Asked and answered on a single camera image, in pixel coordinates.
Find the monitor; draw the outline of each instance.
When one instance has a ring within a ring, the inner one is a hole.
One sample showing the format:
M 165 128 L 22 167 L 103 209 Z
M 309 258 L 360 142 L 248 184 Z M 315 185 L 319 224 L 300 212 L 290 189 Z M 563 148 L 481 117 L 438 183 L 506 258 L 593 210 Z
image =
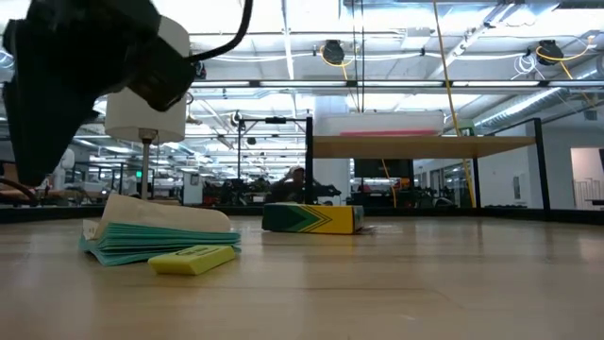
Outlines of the monitor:
M 413 160 L 384 160 L 391 178 L 413 176 Z M 385 179 L 382 160 L 355 160 L 355 178 Z

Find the wooden tabletop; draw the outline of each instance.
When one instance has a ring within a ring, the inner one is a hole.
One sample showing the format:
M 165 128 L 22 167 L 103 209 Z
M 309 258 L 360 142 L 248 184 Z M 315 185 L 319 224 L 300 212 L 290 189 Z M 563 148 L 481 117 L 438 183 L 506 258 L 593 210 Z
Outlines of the wooden tabletop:
M 535 144 L 533 137 L 314 137 L 315 159 L 472 159 Z
M 77 251 L 79 221 L 0 226 L 2 339 L 604 339 L 604 233 L 373 219 L 359 236 L 262 232 L 198 277 Z

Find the wooden shelf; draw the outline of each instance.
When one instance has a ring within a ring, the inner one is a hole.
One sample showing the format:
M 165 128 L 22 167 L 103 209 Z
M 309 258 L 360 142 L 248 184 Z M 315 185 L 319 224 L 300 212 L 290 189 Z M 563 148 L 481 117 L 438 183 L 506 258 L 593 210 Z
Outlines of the wooden shelf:
M 314 137 L 315 159 L 471 159 L 533 145 L 533 137 Z

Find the black metal frame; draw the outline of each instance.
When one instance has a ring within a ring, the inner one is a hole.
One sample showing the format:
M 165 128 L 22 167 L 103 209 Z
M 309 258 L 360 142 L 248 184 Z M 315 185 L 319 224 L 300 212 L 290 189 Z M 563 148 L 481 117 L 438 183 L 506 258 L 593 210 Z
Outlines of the black metal frame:
M 306 133 L 306 155 L 305 155 L 305 184 L 304 184 L 304 203 L 305 204 L 313 204 L 314 203 L 314 167 L 312 164 L 312 160 L 314 157 L 314 148 L 313 148 L 313 125 L 312 125 L 312 117 L 306 118 L 285 118 L 285 117 L 268 117 L 264 119 L 245 119 L 241 118 L 237 121 L 237 179 L 241 179 L 242 176 L 242 123 L 250 122 L 253 123 L 252 126 L 247 130 L 252 129 L 257 123 L 265 123 L 265 124 L 286 124 L 288 122 L 305 122 L 305 133 Z
M 509 130 L 511 128 L 516 128 L 522 125 L 526 125 L 532 123 L 535 129 L 535 146 L 537 147 L 537 162 L 539 167 L 539 180 L 541 184 L 541 199 L 543 200 L 543 211 L 545 217 L 548 218 L 551 215 L 551 203 L 549 200 L 549 186 L 547 184 L 547 169 L 545 167 L 545 147 L 544 147 L 544 133 L 543 133 L 543 124 L 541 118 L 530 118 L 524 120 L 522 122 L 518 122 L 516 124 L 510 125 L 508 127 L 503 127 L 493 132 L 490 132 L 482 138 L 489 138 L 495 136 L 497 133 Z M 481 209 L 480 204 L 480 177 L 478 173 L 478 158 L 473 159 L 474 163 L 474 190 L 475 190 L 475 199 L 476 206 L 478 209 Z

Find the yellow eraser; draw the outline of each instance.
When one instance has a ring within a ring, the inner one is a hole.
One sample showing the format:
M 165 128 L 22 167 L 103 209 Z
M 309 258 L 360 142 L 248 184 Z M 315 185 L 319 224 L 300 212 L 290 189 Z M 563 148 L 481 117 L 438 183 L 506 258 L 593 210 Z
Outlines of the yellow eraser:
M 232 246 L 192 246 L 149 259 L 158 274 L 199 275 L 235 259 Z

